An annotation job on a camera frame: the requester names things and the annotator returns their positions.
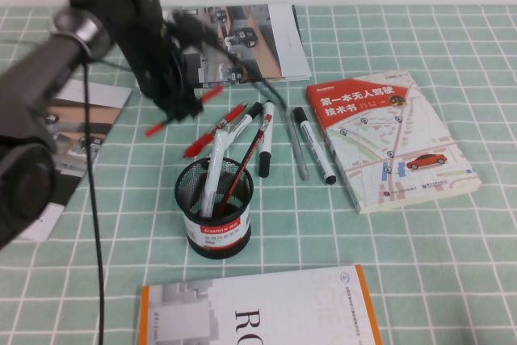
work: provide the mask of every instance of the white marker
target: white marker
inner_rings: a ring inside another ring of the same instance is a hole
[[[264,109],[264,106],[261,103],[253,104],[248,112],[244,115],[244,117],[239,121],[239,123],[235,126],[231,133],[228,134],[228,139],[226,140],[225,151],[231,144],[237,139],[237,137],[244,131],[244,129],[248,126],[249,123],[253,121],[253,119]]]
[[[307,115],[304,112],[304,108],[294,108],[293,113],[296,121],[300,125],[301,131],[304,133],[305,139],[307,139],[307,142],[310,145],[310,149],[313,151],[314,159],[316,159],[316,164],[319,166],[323,173],[325,182],[327,182],[329,185],[334,185],[336,183],[336,176],[332,171],[332,167],[330,167],[329,161],[326,159],[325,151],[323,151],[320,144],[314,138],[313,129],[310,128],[310,124],[307,120]]]
[[[263,116],[271,115],[271,121],[266,128],[264,137],[260,142],[258,149],[260,150],[260,162],[258,163],[258,176],[266,178],[269,175],[269,164],[271,161],[271,141],[273,139],[273,116],[275,114],[275,104],[267,100],[264,103]]]
[[[207,181],[204,185],[203,199],[201,200],[201,216],[212,217],[213,205],[216,201],[217,186],[219,185],[219,175],[223,166],[225,156],[225,145],[228,133],[224,129],[216,131],[216,138],[213,143],[210,163],[208,164]]]

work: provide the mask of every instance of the magazine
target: magazine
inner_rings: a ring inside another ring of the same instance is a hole
[[[90,82],[90,151],[92,160],[124,107],[131,89]],[[57,170],[56,190],[40,218],[20,234],[45,241],[86,173],[84,91],[82,81],[70,80],[53,100],[44,118],[57,144],[53,155]]]
[[[270,80],[309,79],[311,71],[296,26],[294,7],[288,4],[213,6],[182,10],[194,15],[219,36],[219,44],[248,67]],[[190,84],[249,82],[246,71],[235,67],[224,53],[203,45],[185,52]]]
[[[408,72],[312,85],[307,97],[359,213],[481,186]]]

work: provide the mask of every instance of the grid pattern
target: grid pattern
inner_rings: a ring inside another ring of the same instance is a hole
[[[230,107],[259,98],[229,88],[202,116],[144,131],[162,114],[132,93],[95,161],[105,262],[107,343],[135,339],[143,284],[361,263],[386,344],[517,344],[517,6],[298,6],[307,82],[278,82],[292,107],[315,82],[408,69],[458,140],[483,186],[459,196],[358,215],[341,181],[328,187],[306,145],[301,181],[287,133],[274,124],[271,176],[249,170],[252,237],[223,261],[188,246],[174,201],[184,149]],[[50,9],[0,9],[0,71],[42,40]],[[112,61],[124,64],[120,52]],[[92,82],[135,86],[94,65]],[[229,150],[241,160],[254,130]],[[0,251],[0,343],[93,344],[95,247],[86,182],[45,243]]]

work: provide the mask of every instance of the red car illustration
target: red car illustration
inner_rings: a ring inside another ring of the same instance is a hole
[[[439,163],[443,165],[447,161],[445,155],[442,154],[425,154],[420,155],[414,161],[409,162],[406,166],[408,169],[417,170],[419,167],[434,165]]]

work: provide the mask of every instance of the white book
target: white book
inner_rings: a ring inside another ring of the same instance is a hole
[[[360,265],[145,286],[140,345],[381,345]]]

